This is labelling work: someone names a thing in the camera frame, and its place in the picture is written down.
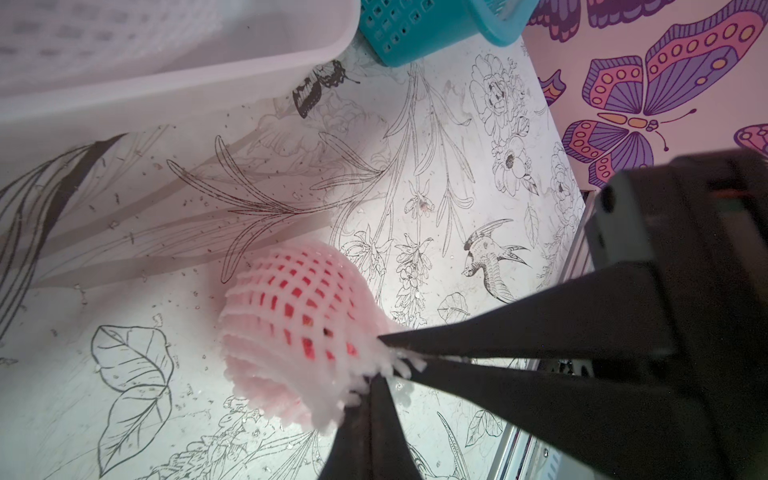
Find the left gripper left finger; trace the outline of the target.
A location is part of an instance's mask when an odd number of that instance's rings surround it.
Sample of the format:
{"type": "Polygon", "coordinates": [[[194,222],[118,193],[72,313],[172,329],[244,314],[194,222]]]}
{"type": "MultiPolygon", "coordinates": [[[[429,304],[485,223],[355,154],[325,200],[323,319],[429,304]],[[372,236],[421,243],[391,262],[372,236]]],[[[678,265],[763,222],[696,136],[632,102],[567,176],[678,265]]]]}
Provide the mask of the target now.
{"type": "Polygon", "coordinates": [[[371,480],[372,459],[372,400],[373,388],[361,395],[360,403],[346,407],[344,421],[318,476],[319,480],[371,480]]]}

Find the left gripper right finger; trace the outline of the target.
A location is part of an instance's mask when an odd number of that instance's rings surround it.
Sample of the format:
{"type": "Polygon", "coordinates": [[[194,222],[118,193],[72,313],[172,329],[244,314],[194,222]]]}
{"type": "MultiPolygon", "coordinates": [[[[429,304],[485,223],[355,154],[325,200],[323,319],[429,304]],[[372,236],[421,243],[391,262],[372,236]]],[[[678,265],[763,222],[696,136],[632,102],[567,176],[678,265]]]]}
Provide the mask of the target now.
{"type": "Polygon", "coordinates": [[[371,473],[376,480],[421,480],[402,430],[387,380],[370,385],[371,473]]]}

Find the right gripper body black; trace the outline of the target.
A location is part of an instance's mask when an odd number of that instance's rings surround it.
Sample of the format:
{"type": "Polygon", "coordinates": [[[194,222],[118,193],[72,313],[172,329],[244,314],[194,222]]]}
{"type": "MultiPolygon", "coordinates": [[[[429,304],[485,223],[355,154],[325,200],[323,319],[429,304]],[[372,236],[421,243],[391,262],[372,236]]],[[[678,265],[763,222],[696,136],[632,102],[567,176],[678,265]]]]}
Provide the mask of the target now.
{"type": "Polygon", "coordinates": [[[675,343],[652,371],[691,405],[692,479],[767,475],[767,162],[747,149],[617,173],[587,225],[597,267],[653,269],[675,343]]]}

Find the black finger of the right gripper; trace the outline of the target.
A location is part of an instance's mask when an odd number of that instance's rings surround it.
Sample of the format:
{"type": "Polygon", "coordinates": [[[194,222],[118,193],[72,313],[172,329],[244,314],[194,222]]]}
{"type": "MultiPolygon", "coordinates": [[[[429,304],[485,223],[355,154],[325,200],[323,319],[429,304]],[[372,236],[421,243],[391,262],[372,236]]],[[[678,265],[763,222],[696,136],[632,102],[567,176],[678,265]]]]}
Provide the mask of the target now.
{"type": "Polygon", "coordinates": [[[433,358],[413,381],[490,411],[616,479],[723,479],[703,407],[651,385],[433,358]]]}
{"type": "Polygon", "coordinates": [[[653,269],[622,262],[468,320],[382,336],[431,356],[663,358],[676,352],[653,269]]]}

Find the netted apple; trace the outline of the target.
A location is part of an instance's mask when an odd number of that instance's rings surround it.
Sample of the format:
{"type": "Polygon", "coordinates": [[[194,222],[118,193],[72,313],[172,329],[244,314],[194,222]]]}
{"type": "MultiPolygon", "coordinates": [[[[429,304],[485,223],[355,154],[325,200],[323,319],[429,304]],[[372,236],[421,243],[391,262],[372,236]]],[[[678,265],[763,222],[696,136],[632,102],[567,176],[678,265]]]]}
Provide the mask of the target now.
{"type": "Polygon", "coordinates": [[[361,305],[353,282],[360,272],[338,252],[278,248],[257,266],[257,306],[270,316],[270,335],[311,363],[358,359],[346,329],[361,305]]]}

